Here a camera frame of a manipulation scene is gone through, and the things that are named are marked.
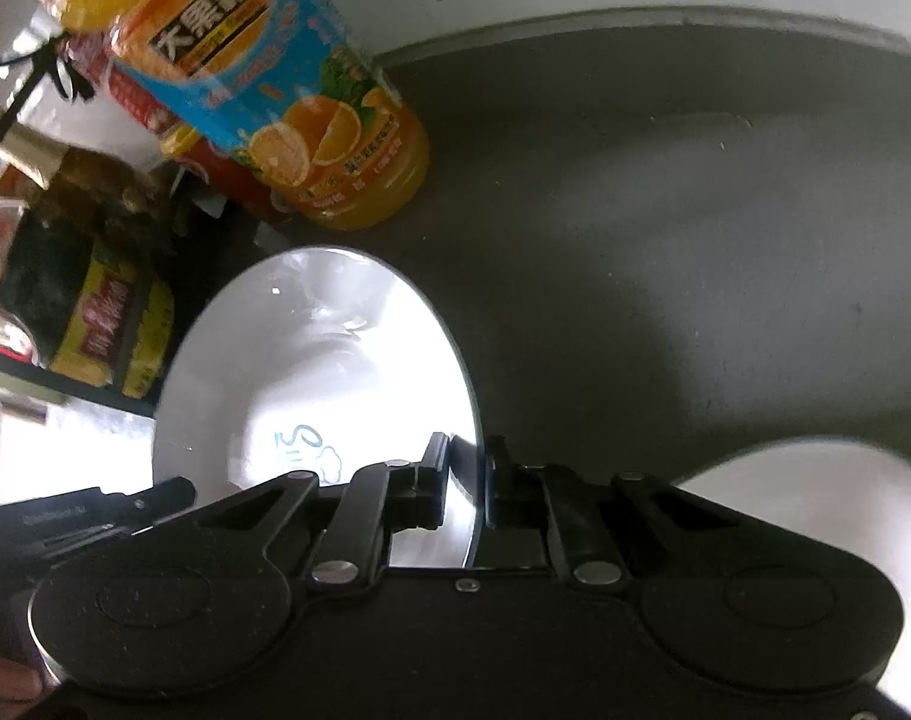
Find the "person's left hand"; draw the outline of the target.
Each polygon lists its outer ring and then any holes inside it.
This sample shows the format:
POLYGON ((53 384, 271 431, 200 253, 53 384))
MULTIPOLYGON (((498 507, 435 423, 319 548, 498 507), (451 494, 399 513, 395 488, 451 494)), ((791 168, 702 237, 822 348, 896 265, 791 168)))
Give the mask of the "person's left hand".
POLYGON ((0 718, 19 718, 46 694, 40 674, 31 667, 0 658, 0 718))

